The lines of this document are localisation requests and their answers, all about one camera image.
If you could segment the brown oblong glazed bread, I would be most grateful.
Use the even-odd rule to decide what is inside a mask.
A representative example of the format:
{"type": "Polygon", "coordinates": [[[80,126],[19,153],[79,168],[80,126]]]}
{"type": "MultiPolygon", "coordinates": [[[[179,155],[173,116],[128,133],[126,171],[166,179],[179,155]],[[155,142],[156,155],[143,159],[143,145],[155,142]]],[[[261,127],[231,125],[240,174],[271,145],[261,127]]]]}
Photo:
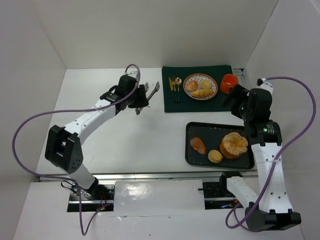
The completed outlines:
{"type": "Polygon", "coordinates": [[[193,137],[190,140],[190,145],[199,154],[202,154],[202,155],[206,154],[206,147],[199,137],[193,137]]]}

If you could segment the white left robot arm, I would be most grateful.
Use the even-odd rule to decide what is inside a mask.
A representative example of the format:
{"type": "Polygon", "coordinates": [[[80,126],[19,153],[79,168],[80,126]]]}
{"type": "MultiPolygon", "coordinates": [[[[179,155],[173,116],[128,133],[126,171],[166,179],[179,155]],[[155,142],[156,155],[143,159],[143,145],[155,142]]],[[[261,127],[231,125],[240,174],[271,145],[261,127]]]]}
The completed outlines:
{"type": "Polygon", "coordinates": [[[54,125],[48,132],[44,157],[63,170],[69,178],[92,198],[103,191],[103,186],[85,167],[82,145],[102,124],[126,108],[146,107],[147,87],[137,84],[137,79],[127,74],[120,77],[118,85],[102,94],[92,110],[64,126],[54,125]]]}

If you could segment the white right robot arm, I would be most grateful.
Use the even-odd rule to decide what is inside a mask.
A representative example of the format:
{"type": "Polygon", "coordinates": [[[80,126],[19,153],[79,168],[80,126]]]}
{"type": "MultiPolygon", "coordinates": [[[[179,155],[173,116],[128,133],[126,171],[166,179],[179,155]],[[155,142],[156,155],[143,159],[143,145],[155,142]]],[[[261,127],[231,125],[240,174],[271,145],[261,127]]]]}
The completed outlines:
{"type": "Polygon", "coordinates": [[[240,173],[224,173],[226,191],[233,194],[245,210],[235,226],[247,225],[250,232],[284,231],[302,222],[294,211],[286,190],[282,166],[282,135],[279,125],[270,120],[273,86],[265,78],[248,90],[236,85],[224,100],[232,103],[231,113],[242,119],[248,145],[256,163],[260,193],[256,194],[240,173]]]}

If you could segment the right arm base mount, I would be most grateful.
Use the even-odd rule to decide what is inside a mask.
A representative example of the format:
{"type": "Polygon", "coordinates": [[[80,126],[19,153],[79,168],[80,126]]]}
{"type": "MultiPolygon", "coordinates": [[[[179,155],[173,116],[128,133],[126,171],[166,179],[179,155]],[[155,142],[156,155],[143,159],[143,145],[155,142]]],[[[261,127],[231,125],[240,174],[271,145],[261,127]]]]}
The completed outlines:
{"type": "Polygon", "coordinates": [[[243,177],[238,171],[223,172],[218,180],[205,181],[202,187],[198,188],[203,193],[204,207],[206,210],[214,209],[232,209],[238,199],[227,190],[227,178],[243,177]]]}

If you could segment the metal tongs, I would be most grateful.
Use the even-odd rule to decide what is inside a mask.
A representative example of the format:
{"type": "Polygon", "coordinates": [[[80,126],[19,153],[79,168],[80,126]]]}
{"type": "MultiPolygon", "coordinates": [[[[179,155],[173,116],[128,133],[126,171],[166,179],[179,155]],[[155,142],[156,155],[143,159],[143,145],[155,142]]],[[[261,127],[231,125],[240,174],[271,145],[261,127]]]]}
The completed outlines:
{"type": "MultiPolygon", "coordinates": [[[[145,90],[146,93],[148,92],[148,90],[149,90],[149,83],[148,82],[145,83],[144,90],[145,90]]],[[[157,93],[159,90],[160,90],[160,82],[157,81],[156,84],[155,84],[154,89],[151,91],[151,93],[149,94],[149,96],[146,99],[149,101],[154,96],[154,94],[157,93]]],[[[141,113],[143,108],[144,107],[139,107],[139,108],[135,109],[135,113],[136,113],[137,116],[141,113]]]]}

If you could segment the small pale round bun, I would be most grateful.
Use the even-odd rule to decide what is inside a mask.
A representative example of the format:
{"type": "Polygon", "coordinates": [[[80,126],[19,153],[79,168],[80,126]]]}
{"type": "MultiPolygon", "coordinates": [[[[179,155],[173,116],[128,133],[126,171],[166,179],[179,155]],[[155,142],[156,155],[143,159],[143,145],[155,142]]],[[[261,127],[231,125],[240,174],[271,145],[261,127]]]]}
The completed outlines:
{"type": "Polygon", "coordinates": [[[212,83],[209,79],[204,79],[200,85],[201,85],[202,89],[211,89],[212,88],[212,83]]]}

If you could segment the glazed round sesame bun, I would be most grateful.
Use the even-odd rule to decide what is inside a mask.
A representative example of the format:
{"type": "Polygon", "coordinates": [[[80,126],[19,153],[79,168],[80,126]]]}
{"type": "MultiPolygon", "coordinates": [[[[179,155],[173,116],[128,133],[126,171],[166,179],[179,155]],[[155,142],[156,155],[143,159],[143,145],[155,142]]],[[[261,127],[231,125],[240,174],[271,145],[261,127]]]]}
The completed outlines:
{"type": "Polygon", "coordinates": [[[187,85],[186,89],[189,92],[196,91],[198,89],[198,82],[196,80],[191,80],[187,85]]]}

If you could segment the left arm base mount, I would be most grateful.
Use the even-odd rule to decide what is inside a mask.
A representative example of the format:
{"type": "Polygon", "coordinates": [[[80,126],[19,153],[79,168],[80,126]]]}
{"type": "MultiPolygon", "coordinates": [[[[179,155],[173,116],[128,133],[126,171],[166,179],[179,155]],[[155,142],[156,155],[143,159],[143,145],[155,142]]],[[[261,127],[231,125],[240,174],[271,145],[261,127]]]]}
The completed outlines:
{"type": "Polygon", "coordinates": [[[69,213],[79,212],[79,193],[81,193],[81,209],[83,212],[95,212],[96,210],[112,212],[114,210],[115,182],[107,181],[104,184],[100,184],[97,192],[94,194],[89,194],[89,192],[83,188],[80,188],[79,192],[73,182],[66,180],[61,181],[60,186],[69,191],[67,205],[67,212],[69,213]]]}

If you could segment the striped croissant bread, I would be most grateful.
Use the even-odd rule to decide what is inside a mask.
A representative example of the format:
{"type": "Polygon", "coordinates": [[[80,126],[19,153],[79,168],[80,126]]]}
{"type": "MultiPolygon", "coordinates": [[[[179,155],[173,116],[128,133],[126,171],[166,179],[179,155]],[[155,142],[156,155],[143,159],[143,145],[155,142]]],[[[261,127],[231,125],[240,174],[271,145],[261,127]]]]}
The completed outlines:
{"type": "Polygon", "coordinates": [[[208,89],[199,89],[199,90],[193,91],[191,95],[193,98],[206,98],[213,94],[214,94],[214,91],[211,88],[210,89],[208,88],[208,89]]]}

